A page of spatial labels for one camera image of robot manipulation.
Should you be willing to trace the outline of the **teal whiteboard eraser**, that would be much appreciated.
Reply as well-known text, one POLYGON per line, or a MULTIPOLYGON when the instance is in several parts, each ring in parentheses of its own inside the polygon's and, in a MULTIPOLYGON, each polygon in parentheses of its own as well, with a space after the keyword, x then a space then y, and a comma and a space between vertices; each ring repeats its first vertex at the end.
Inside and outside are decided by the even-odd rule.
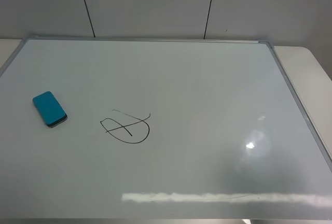
POLYGON ((53 128, 67 120, 66 112, 50 91, 34 97, 33 104, 44 124, 49 128, 53 128))

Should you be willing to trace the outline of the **white whiteboard with aluminium frame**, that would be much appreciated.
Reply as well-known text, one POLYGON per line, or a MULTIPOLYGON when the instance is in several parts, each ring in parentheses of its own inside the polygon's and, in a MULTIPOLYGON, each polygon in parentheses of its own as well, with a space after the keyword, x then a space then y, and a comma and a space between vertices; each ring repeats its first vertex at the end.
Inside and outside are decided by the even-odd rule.
POLYGON ((268 42, 28 37, 1 68, 1 217, 331 220, 331 159, 268 42))

